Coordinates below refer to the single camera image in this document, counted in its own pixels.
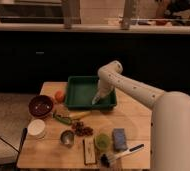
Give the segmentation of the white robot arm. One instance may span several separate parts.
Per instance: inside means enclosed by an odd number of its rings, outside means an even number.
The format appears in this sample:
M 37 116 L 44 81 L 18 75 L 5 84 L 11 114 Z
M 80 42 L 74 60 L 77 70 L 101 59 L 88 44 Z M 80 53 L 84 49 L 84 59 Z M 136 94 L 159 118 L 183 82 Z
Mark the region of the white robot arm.
M 164 91 L 122 75 L 119 61 L 98 69 L 98 89 L 92 103 L 118 88 L 152 111 L 150 171 L 190 171 L 190 96 Z

